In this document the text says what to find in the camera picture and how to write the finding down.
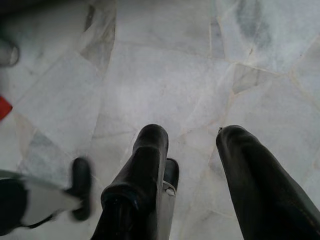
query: red object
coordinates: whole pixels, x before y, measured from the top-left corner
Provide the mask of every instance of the red object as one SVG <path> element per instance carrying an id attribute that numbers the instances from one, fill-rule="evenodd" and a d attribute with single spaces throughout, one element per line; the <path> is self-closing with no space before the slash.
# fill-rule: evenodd
<path id="1" fill-rule="evenodd" d="M 0 96 L 0 121 L 12 110 L 12 106 L 2 96 Z"/>

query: blurred object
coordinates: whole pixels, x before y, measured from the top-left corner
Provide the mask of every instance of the blurred object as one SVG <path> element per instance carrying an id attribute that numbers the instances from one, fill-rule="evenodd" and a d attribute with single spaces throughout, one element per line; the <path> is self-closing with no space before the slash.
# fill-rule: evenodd
<path id="1" fill-rule="evenodd" d="M 19 49 L 9 41 L 0 38 L 0 67 L 13 66 L 19 60 Z"/>
<path id="2" fill-rule="evenodd" d="M 65 190 L 32 176 L 0 169 L 0 236 L 24 227 L 34 229 L 70 211 L 82 222 L 91 214 L 92 170 L 86 158 L 71 166 L 72 185 Z"/>
<path id="3" fill-rule="evenodd" d="M 5 118 L 12 110 L 12 106 L 2 96 L 0 96 L 0 121 Z"/>
<path id="4" fill-rule="evenodd" d="M 0 15 L 8 14 L 43 0 L 0 0 Z"/>

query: white marble tile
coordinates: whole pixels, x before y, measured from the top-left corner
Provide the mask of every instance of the white marble tile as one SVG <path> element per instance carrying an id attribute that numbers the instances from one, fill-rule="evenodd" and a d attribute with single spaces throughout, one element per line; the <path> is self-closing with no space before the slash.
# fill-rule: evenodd
<path id="1" fill-rule="evenodd" d="M 210 55 L 209 0 L 120 0 L 116 39 Z"/>
<path id="2" fill-rule="evenodd" d="M 294 75 L 300 86 L 314 99 L 320 107 L 320 37 L 311 45 L 294 68 Z"/>
<path id="3" fill-rule="evenodd" d="M 262 19 L 247 63 L 272 72 L 287 73 L 307 50 L 320 29 L 320 2 L 262 1 Z"/>
<path id="4" fill-rule="evenodd" d="M 132 154 L 136 130 L 121 121 L 101 113 L 92 137 L 89 158 L 94 175 L 107 187 Z"/>
<path id="5" fill-rule="evenodd" d="M 174 206 L 171 231 L 172 237 L 177 237 L 185 222 L 185 217 L 195 195 L 197 185 L 204 169 L 208 166 L 210 153 L 202 152 L 186 144 L 187 136 L 183 135 L 169 142 L 168 157 L 179 164 L 179 184 Z"/>
<path id="6" fill-rule="evenodd" d="M 207 127 L 208 131 L 214 136 L 214 141 L 216 141 L 216 137 L 218 135 L 219 129 L 223 126 L 222 121 L 223 121 L 223 118 L 220 119 L 219 121 L 213 122 Z"/>
<path id="7" fill-rule="evenodd" d="M 234 97 L 224 125 L 254 134 L 301 184 L 320 146 L 319 122 L 319 111 L 287 77 L 269 73 L 267 81 Z"/>
<path id="8" fill-rule="evenodd" d="M 256 86 L 262 85 L 269 80 L 279 79 L 281 76 L 258 70 L 252 67 L 236 64 L 232 72 L 232 92 L 236 95 Z"/>
<path id="9" fill-rule="evenodd" d="M 0 121 L 0 169 L 15 171 L 22 160 L 13 111 Z"/>
<path id="10" fill-rule="evenodd" d="M 206 155 L 210 155 L 216 145 L 216 135 L 206 127 L 190 130 L 183 134 L 179 140 Z"/>
<path id="11" fill-rule="evenodd" d="M 89 6 L 60 1 L 34 7 L 2 22 L 2 34 L 19 47 L 19 62 L 1 69 L 6 85 L 1 94 L 16 104 L 52 64 L 72 47 L 85 30 Z"/>
<path id="12" fill-rule="evenodd" d="M 181 239 L 243 239 L 236 219 L 226 217 L 212 210 L 192 207 L 184 225 Z"/>
<path id="13" fill-rule="evenodd" d="M 29 144 L 36 133 L 36 128 L 29 122 L 27 118 L 20 113 L 13 111 L 13 117 L 16 124 L 16 133 L 19 142 L 19 149 L 22 157 L 27 156 Z"/>
<path id="14" fill-rule="evenodd" d="M 219 118 L 215 83 L 229 64 L 178 51 L 116 43 L 103 89 L 103 111 L 135 129 L 156 123 L 171 139 Z"/>
<path id="15" fill-rule="evenodd" d="M 203 179 L 198 186 L 196 203 L 208 210 L 236 219 L 227 178 L 217 148 L 215 148 Z"/>
<path id="16" fill-rule="evenodd" d="M 102 78 L 79 54 L 67 53 L 16 106 L 72 157 L 85 155 L 100 108 Z"/>
<path id="17" fill-rule="evenodd" d="M 72 159 L 41 132 L 34 134 L 19 172 L 69 187 Z"/>

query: floor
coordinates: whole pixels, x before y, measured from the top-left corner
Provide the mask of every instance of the floor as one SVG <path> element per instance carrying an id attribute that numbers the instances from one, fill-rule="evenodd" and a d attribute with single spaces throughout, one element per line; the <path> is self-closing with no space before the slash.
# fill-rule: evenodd
<path id="1" fill-rule="evenodd" d="M 167 130 L 180 165 L 171 240 L 242 239 L 215 147 L 230 124 L 320 208 L 320 1 L 115 1 L 61 1 L 2 22 L 21 58 L 0 69 L 13 104 L 1 168 L 67 186 L 72 159 L 88 156 L 95 200 L 86 222 L 62 214 L 3 239 L 89 239 L 101 191 L 149 123 Z"/>

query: gray marble vein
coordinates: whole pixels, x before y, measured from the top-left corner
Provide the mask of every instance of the gray marble vein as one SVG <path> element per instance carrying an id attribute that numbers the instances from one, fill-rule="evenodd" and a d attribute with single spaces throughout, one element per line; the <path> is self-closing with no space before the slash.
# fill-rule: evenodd
<path id="1" fill-rule="evenodd" d="M 116 39 L 210 55 L 209 0 L 120 0 Z"/>
<path id="2" fill-rule="evenodd" d="M 258 70 L 252 67 L 237 64 L 233 70 L 232 91 L 239 94 L 243 91 L 250 90 L 260 84 L 266 83 L 270 78 L 278 79 L 280 76 L 270 74 L 267 71 Z"/>
<path id="3" fill-rule="evenodd" d="M 71 177 L 70 163 L 71 158 L 68 155 L 40 131 L 37 131 L 18 169 L 23 174 L 66 188 L 69 186 Z"/>
<path id="4" fill-rule="evenodd" d="M 115 40 L 116 1 L 95 1 L 92 5 L 95 10 L 91 26 L 81 35 L 77 49 L 104 74 Z"/>
<path id="5" fill-rule="evenodd" d="M 213 58 L 224 59 L 225 49 L 222 39 L 220 25 L 217 18 L 211 18 L 211 56 Z"/>
<path id="6" fill-rule="evenodd" d="M 244 63 L 251 52 L 259 21 L 261 21 L 257 19 L 252 2 L 254 0 L 237 1 L 226 14 L 220 17 L 226 59 Z"/>
<path id="7" fill-rule="evenodd" d="M 261 24 L 247 63 L 287 73 L 307 50 L 320 29 L 320 2 L 262 1 Z"/>
<path id="8" fill-rule="evenodd" d="M 294 68 L 300 86 L 320 107 L 320 37 L 318 37 Z"/>
<path id="9" fill-rule="evenodd" d="M 72 157 L 85 155 L 94 132 L 102 78 L 79 54 L 67 53 L 19 102 L 26 116 Z"/>

